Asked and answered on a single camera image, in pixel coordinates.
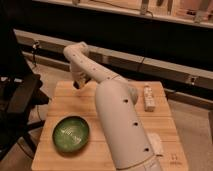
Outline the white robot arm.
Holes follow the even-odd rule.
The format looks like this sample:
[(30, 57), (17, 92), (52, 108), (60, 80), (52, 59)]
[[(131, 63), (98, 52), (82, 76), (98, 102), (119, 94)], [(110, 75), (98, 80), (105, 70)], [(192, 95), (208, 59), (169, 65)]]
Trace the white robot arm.
[(137, 116), (137, 89), (118, 73), (91, 60), (85, 42), (68, 45), (63, 54), (70, 62), (74, 86), (87, 77), (95, 80), (95, 107), (116, 171), (163, 171), (148, 135)]

